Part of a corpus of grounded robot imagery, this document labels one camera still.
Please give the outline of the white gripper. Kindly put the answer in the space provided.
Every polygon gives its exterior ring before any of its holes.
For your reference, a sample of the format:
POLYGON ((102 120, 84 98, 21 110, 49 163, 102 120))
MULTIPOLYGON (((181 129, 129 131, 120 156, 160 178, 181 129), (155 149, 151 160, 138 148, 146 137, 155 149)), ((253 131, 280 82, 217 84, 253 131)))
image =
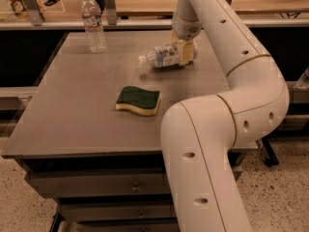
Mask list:
POLYGON ((170 43, 178 44, 179 64, 187 65, 194 54, 195 42, 192 41, 201 32, 201 23, 196 14, 180 14, 174 12, 172 18, 170 43))

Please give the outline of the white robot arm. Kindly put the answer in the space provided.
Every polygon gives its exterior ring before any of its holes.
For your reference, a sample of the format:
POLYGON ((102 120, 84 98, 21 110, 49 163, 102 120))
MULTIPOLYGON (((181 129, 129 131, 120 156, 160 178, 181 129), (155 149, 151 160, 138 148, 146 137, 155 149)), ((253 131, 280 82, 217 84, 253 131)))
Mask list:
POLYGON ((225 0, 179 0, 173 30, 201 23, 227 91, 180 101, 161 123, 161 148, 181 232, 252 232, 228 160, 234 147, 274 131, 289 90, 276 63, 225 0))

